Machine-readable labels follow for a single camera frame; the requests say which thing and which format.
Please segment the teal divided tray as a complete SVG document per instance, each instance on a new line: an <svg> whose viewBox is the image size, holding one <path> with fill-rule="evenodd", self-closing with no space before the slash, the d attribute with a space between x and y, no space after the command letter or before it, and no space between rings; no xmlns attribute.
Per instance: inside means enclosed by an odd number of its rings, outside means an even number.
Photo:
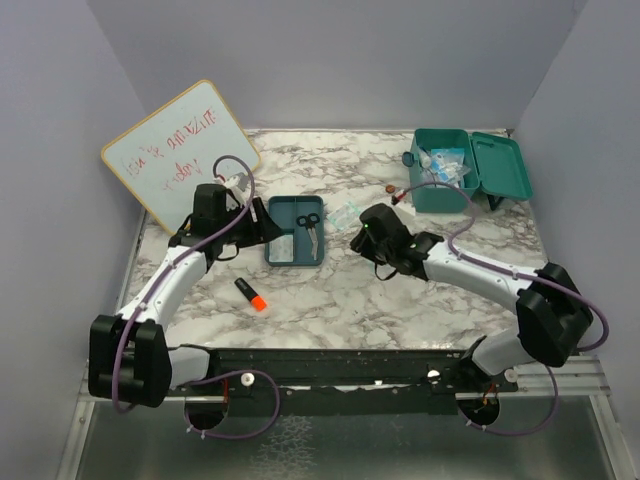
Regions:
<svg viewBox="0 0 640 480"><path fill-rule="evenodd" d="M264 258L272 267L319 267L325 256L324 241L324 201L318 195L284 195L269 199L268 213L274 222L283 230L283 235L294 236L294 261L291 263L275 264L268 261L269 243L265 247ZM320 222L316 226L318 236L317 259L313 260L310 248L311 242L307 231L296 224L300 215L317 213Z"/></svg>

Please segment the teal plaster sheet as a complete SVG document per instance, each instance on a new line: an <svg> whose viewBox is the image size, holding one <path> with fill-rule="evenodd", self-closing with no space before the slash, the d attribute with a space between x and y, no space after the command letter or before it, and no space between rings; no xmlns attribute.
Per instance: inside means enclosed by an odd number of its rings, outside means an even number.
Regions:
<svg viewBox="0 0 640 480"><path fill-rule="evenodd" d="M275 264L294 261L294 236L285 234L269 243L268 261Z"/></svg>
<svg viewBox="0 0 640 480"><path fill-rule="evenodd" d="M359 215L359 208L352 202L346 202L341 207L329 213L327 220L336 230L344 231L358 220Z"/></svg>

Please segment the black handled scissors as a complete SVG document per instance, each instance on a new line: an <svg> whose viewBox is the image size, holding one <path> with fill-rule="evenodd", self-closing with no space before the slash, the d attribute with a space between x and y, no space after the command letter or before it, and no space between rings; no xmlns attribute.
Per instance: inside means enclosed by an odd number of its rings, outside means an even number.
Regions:
<svg viewBox="0 0 640 480"><path fill-rule="evenodd" d="M313 260L317 259L318 236L316 232L316 226L319 222L320 222L320 216L317 213L300 215L296 218L296 224L307 231L307 234L311 242L310 253Z"/></svg>

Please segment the blue alcohol pad sachets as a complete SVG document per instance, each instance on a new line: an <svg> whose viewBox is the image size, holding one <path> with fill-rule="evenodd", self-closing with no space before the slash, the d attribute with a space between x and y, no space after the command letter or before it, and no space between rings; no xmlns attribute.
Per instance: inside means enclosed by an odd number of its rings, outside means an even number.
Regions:
<svg viewBox="0 0 640 480"><path fill-rule="evenodd" d="M423 169L428 180L460 187L464 176L471 171L464 163L463 148L432 149L425 154L432 157L431 167Z"/></svg>

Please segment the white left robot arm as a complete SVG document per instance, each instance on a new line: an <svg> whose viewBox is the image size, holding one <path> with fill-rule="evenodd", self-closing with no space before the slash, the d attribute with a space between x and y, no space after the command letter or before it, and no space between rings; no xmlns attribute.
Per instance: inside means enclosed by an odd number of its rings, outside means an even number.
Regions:
<svg viewBox="0 0 640 480"><path fill-rule="evenodd" d="M124 403L159 406L168 392L189 384L206 395L220 385L221 371L201 347L168 346L165 331L192 287L236 250L267 244L283 231L262 200L220 184L197 186L193 210L168 241L156 272L140 292L114 315L99 315L89 334L88 390Z"/></svg>

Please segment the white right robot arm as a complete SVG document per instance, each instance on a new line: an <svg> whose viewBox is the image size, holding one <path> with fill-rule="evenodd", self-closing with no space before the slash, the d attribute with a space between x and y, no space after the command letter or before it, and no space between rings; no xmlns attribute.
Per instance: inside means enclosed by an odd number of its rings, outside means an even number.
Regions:
<svg viewBox="0 0 640 480"><path fill-rule="evenodd" d="M484 257L472 262L439 235L410 233L382 203L365 210L360 221L362 228L350 247L376 267L388 265L394 275L462 288L516 316L515 327L481 337L462 356L459 378L469 390L483 390L496 375L517 365L563 366L593 322L571 277L556 264L519 271Z"/></svg>

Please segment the teal medicine kit box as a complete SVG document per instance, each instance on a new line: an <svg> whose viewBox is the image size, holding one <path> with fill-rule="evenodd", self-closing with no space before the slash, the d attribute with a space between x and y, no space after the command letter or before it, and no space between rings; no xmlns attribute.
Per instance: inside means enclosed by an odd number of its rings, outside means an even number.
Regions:
<svg viewBox="0 0 640 480"><path fill-rule="evenodd" d="M441 186L426 186L426 176L419 165L419 154L431 155L435 150L461 149L463 164L469 172L459 182L461 193ZM419 213L460 213L467 198L484 193L496 208L501 198L527 201L533 196L524 160L516 141L482 132L462 129L420 128L414 132L410 152L414 163L408 167L410 193Z"/></svg>

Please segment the black orange highlighter marker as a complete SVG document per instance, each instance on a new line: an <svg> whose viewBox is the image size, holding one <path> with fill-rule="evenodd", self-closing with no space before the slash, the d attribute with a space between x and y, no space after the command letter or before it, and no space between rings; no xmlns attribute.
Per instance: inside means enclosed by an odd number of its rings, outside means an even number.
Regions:
<svg viewBox="0 0 640 480"><path fill-rule="evenodd" d="M267 307L265 300L248 284L246 280L243 278L237 278L234 281L234 285L256 311L263 311Z"/></svg>

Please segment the yellow framed whiteboard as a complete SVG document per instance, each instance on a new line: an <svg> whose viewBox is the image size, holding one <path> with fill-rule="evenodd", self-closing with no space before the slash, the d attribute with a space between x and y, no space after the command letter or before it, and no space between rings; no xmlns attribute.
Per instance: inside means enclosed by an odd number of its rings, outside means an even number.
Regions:
<svg viewBox="0 0 640 480"><path fill-rule="evenodd" d="M192 212L196 186L261 163L214 84L201 80L103 147L101 158L169 234Z"/></svg>

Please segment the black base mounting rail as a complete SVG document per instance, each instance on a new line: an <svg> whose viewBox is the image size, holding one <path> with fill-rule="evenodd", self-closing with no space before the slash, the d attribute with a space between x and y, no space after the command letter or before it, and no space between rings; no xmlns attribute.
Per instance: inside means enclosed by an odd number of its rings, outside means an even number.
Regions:
<svg viewBox="0 0 640 480"><path fill-rule="evenodd" d="M459 399L518 386L499 374L486 381L460 370L462 350L210 348L204 380L178 386L190 406L234 416L454 415Z"/></svg>

